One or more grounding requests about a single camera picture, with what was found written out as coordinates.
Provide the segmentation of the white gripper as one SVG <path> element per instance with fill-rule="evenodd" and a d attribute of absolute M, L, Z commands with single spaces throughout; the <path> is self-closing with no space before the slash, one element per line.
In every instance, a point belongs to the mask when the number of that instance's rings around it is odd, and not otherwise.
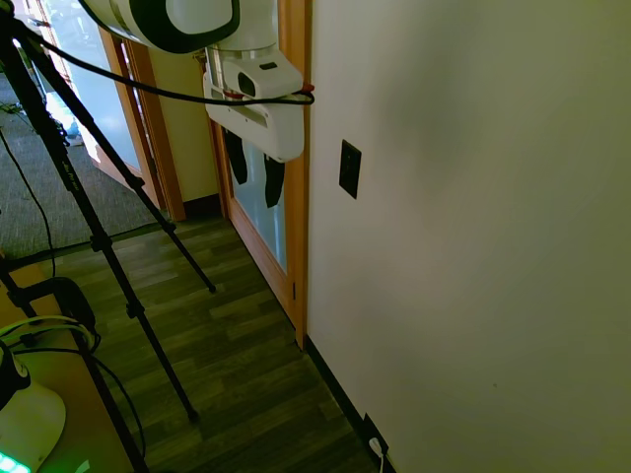
<path fill-rule="evenodd" d="M 295 95 L 303 86 L 298 69 L 274 45 L 231 51 L 208 47 L 203 76 L 209 117 L 224 128 L 229 162 L 238 184 L 247 182 L 243 140 L 264 154 L 265 203 L 275 207 L 285 164 L 304 150 L 304 106 Z"/>

